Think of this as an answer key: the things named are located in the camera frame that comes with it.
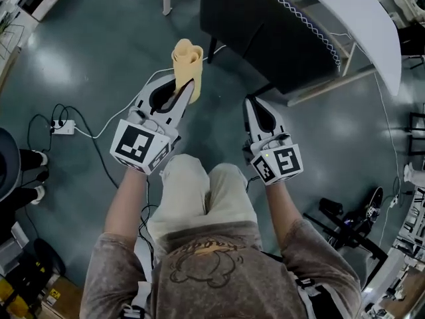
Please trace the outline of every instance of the cardboard box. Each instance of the cardboard box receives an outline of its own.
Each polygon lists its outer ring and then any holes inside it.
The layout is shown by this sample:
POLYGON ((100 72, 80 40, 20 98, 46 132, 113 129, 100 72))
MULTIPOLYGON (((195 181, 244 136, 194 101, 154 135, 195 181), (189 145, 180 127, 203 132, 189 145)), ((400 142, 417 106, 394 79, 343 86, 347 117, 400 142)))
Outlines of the cardboard box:
POLYGON ((61 276, 41 302, 41 319, 78 319, 82 290, 61 276))

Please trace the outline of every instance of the beige foam object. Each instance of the beige foam object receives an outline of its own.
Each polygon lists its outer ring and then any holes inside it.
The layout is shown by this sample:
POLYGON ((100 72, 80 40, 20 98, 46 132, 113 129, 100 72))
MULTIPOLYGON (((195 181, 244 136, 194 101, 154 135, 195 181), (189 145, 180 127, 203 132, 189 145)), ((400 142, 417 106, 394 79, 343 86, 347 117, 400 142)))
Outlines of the beige foam object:
POLYGON ((175 45, 171 58, 175 75, 175 90, 179 91, 190 79, 195 81, 189 104, 196 102, 201 94, 201 76, 204 50, 202 47, 192 45, 189 39, 181 39, 175 45))

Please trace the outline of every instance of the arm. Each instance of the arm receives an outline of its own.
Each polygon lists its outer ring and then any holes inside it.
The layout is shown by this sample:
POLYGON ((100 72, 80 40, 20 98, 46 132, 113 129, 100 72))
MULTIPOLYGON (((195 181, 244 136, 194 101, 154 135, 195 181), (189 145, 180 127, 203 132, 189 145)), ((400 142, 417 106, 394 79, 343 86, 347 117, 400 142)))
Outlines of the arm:
POLYGON ((133 249, 145 186, 146 175, 128 168, 106 216, 104 233, 125 237, 133 249))
POLYGON ((266 186, 266 194, 270 214, 272 215, 274 232, 279 247, 282 249, 286 235, 289 233, 292 225, 296 221, 302 220, 302 216, 292 202, 284 182, 266 186))
POLYGON ((104 233, 94 246, 88 266, 81 319, 116 319, 146 281, 134 254, 146 176, 128 169, 106 217, 104 233))
POLYGON ((267 186, 266 193, 287 270, 299 278, 329 285, 354 318, 361 303, 358 276, 313 226, 302 219, 283 182, 267 186))

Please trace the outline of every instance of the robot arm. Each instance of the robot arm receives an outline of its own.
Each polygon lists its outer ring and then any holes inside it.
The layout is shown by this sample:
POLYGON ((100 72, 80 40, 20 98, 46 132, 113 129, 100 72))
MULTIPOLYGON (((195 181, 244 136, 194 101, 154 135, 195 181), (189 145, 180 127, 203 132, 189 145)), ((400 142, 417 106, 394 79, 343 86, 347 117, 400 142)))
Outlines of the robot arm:
POLYGON ((297 144, 285 131, 282 117, 265 101, 244 101, 245 130, 249 140, 242 151, 265 185, 289 179, 303 171, 297 144))
POLYGON ((194 88, 191 80, 174 94, 174 74, 146 85, 127 120, 120 120, 110 153, 121 164, 150 175, 180 139, 176 127, 194 88))

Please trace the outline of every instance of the person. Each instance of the person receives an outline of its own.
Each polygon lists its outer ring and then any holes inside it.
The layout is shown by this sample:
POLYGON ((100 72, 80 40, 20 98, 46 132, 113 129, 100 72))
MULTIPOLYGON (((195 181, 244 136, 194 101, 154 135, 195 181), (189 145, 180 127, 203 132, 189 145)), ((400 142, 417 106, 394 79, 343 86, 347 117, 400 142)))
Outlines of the person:
MULTIPOLYGON (((19 186, 22 184, 21 181, 18 184, 19 172, 38 169, 48 163, 46 154, 18 149, 11 135, 5 136, 5 133, 6 130, 0 128, 0 245, 12 237, 11 228, 16 222, 16 210, 29 204, 38 205, 46 194, 41 184, 36 187, 19 186), (10 149, 10 143, 14 144, 14 150, 10 149)), ((44 170, 32 182, 44 182, 47 177, 48 173, 44 170)))
POLYGON ((235 165, 207 175, 198 159, 178 155, 162 180, 160 206, 147 224, 157 261, 151 285, 133 252, 146 176, 128 169, 92 253, 81 319, 307 318, 300 285, 308 278, 328 290, 314 305, 326 318, 357 315, 357 275, 302 219, 284 182, 266 187, 282 263, 261 251, 247 180, 235 165))

